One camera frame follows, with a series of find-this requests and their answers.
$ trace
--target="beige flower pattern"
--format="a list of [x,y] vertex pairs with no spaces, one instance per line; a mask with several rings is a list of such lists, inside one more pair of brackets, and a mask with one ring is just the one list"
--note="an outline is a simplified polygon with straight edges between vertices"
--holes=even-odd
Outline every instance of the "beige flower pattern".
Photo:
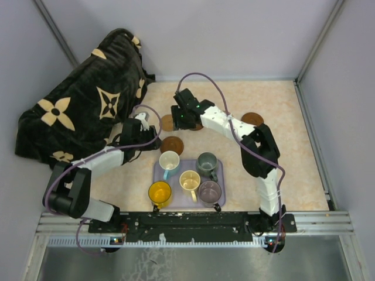
[[145,80],[144,79],[140,79],[140,81],[139,81],[139,89],[137,90],[137,93],[135,94],[135,96],[137,98],[141,98],[142,97],[142,88],[143,88],[144,84],[145,84]]
[[75,131],[75,127],[70,118],[64,113],[70,103],[70,97],[61,98],[53,105],[50,101],[42,99],[37,102],[41,108],[47,111],[41,120],[49,126],[52,126],[56,120],[59,120],[67,129]]
[[64,161],[70,163],[73,160],[73,155],[63,151],[56,151],[52,153],[52,158],[55,158],[57,161]]
[[99,119],[103,119],[104,117],[115,118],[120,93],[118,92],[117,94],[111,94],[110,92],[106,92],[99,87],[96,87],[96,89],[98,90],[101,101]]
[[139,39],[137,37],[134,36],[133,39],[131,39],[131,41],[134,43],[135,47],[137,47],[139,49],[142,47],[141,42],[139,41]]
[[107,57],[105,56],[105,54],[103,53],[103,51],[99,50],[99,49],[94,49],[91,54],[93,54],[94,56],[97,56],[97,57],[101,57],[103,60],[106,60]]

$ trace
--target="yellow mug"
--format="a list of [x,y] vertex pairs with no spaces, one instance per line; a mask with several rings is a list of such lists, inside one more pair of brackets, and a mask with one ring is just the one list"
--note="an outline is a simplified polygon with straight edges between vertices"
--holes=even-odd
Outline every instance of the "yellow mug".
[[181,187],[197,202],[196,190],[200,185],[200,176],[196,171],[185,171],[180,176]]
[[157,181],[148,189],[148,197],[154,205],[154,212],[167,207],[172,201],[172,189],[165,181]]

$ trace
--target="cream mug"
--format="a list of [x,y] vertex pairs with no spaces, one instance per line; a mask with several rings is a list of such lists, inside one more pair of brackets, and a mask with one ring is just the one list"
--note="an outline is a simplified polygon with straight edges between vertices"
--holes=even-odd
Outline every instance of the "cream mug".
[[181,174],[180,185],[184,189],[185,193],[193,198],[194,202],[197,202],[197,190],[200,185],[200,176],[196,171],[188,170]]

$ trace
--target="white mug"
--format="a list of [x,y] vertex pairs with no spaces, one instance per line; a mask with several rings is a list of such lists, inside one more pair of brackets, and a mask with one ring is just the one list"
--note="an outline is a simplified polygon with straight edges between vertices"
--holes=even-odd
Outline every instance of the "white mug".
[[174,151],[166,151],[160,155],[159,165],[164,170],[163,179],[167,180],[179,171],[180,156]]

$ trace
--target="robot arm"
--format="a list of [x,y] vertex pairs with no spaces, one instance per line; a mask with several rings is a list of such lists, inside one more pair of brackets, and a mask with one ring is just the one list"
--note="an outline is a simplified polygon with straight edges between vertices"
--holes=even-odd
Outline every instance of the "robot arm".
[[102,151],[95,153],[95,155],[99,155],[97,157],[91,155],[89,158],[92,160],[88,162],[84,162],[83,159],[72,163],[56,163],[43,196],[43,205],[45,205],[47,191],[55,180],[69,167],[83,161],[82,165],[74,168],[54,186],[48,198],[50,208],[72,218],[83,217],[116,224],[120,217],[120,209],[90,198],[91,181],[111,169],[129,162],[134,157],[136,150],[146,151],[160,148],[161,140],[158,138],[152,144],[141,148],[115,149],[116,146],[139,145],[153,140],[157,135],[156,129],[154,126],[149,126],[147,120],[146,112],[125,120],[120,141],[113,142]]
[[[192,129],[200,124],[234,140],[229,124],[231,120],[237,139],[245,147],[277,163],[280,153],[270,128],[265,124],[256,127],[227,116],[214,103],[208,100],[199,102],[188,89],[177,92],[175,100],[178,105],[171,108],[174,129]],[[274,216],[279,211],[277,170],[243,149],[241,157],[245,170],[256,178],[260,210]]]

